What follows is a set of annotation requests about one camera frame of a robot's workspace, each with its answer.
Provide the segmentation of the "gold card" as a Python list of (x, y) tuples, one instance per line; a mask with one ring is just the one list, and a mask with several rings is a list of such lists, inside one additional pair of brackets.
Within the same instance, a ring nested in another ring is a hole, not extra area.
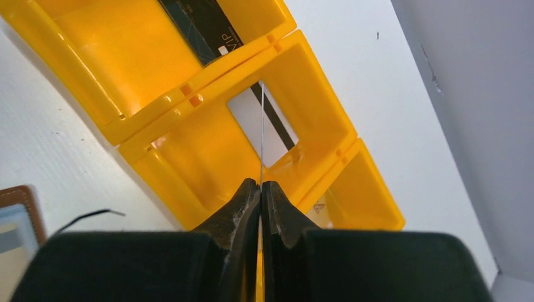
[(332, 221), (329, 216), (326, 202), (323, 200), (316, 202), (316, 204), (314, 204), (307, 212), (306, 216), (321, 228), (332, 227)]

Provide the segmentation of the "grey card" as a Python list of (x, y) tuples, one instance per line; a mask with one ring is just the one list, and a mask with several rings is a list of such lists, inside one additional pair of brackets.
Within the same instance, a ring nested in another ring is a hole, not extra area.
[(260, 110), (260, 121), (261, 121), (261, 130), (260, 130), (260, 175), (259, 175), (259, 185), (260, 185), (260, 191), (262, 191), (263, 187), (263, 177), (264, 177), (264, 82), (261, 82), (261, 110)]

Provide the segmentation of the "middle yellow bin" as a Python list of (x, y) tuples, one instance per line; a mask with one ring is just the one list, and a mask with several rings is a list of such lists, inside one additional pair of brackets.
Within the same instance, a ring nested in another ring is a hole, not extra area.
[[(229, 101), (255, 82), (298, 136), (274, 164), (255, 151)], [(297, 30), (182, 100), (119, 146), (119, 153), (190, 230), (246, 178), (276, 181), (308, 211), (354, 156), (357, 134), (304, 33)]]

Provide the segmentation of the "yellow bin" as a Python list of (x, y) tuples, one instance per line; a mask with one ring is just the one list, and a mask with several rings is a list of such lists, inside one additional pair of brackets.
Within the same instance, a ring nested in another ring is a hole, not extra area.
[[(255, 151), (229, 101), (255, 82), (298, 136), (274, 164)], [(119, 146), (119, 153), (190, 230), (246, 178), (276, 181), (308, 211), (354, 156), (357, 134), (304, 33), (297, 30), (182, 100)]]
[(360, 138), (296, 207), (306, 216), (320, 200), (326, 202), (331, 228), (400, 231), (406, 223)]
[(1, 17), (112, 145), (296, 29), (283, 1), (217, 1), (244, 45), (202, 66), (160, 1), (2, 1)]

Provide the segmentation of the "beige card in holder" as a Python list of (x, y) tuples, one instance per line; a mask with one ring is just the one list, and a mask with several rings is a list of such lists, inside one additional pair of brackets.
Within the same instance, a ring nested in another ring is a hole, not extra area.
[(1, 225), (1, 301), (9, 301), (28, 264), (15, 223)]

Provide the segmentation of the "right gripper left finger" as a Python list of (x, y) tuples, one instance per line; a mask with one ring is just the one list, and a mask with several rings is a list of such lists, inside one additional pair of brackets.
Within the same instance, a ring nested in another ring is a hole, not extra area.
[(190, 231), (71, 232), (40, 247), (12, 301), (254, 301), (259, 186)]

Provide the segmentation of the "black VIP card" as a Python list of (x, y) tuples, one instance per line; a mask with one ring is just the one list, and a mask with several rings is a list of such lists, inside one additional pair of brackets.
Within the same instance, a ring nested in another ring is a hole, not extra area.
[(202, 66), (244, 45), (217, 1), (162, 0), (159, 4)]

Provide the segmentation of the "right yellow bin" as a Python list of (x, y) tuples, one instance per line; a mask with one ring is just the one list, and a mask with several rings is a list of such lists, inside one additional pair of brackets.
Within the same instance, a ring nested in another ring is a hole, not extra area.
[(326, 202), (331, 228), (400, 231), (406, 223), (360, 138), (296, 207), (306, 216), (320, 200)]

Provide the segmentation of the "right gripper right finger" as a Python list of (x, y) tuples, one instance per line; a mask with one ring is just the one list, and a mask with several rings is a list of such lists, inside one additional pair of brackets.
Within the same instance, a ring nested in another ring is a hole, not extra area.
[(322, 229), (275, 181), (261, 187), (265, 301), (491, 301), (445, 233)]

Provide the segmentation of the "left yellow bin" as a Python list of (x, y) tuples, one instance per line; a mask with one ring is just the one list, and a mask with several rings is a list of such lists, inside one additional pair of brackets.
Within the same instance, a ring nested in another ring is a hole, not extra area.
[(112, 145), (296, 29), (283, 1), (217, 1), (244, 45), (202, 66), (160, 1), (2, 1), (1, 17)]

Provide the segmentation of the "white magnetic stripe card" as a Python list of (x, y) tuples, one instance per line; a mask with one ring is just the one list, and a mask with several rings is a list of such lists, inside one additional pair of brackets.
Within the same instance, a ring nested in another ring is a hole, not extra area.
[[(261, 82), (254, 83), (227, 103), (259, 157)], [(264, 166), (269, 168), (296, 146), (299, 137), (265, 83), (264, 96)]]

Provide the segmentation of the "brown leather card holder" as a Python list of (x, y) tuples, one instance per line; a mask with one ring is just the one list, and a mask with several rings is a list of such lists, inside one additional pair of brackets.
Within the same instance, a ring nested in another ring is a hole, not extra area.
[(29, 264), (38, 248), (46, 241), (46, 233), (39, 206), (28, 186), (1, 190), (1, 225), (5, 223), (15, 223), (18, 227)]

